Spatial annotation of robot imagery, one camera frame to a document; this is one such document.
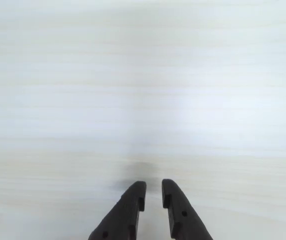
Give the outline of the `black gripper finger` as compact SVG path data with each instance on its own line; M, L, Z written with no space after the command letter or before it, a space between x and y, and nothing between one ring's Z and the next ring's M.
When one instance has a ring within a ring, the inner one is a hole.
M172 179L163 179L162 205L168 211L170 237L175 240L212 240L188 198Z
M147 184L134 182L89 236L90 240L135 240L145 210Z

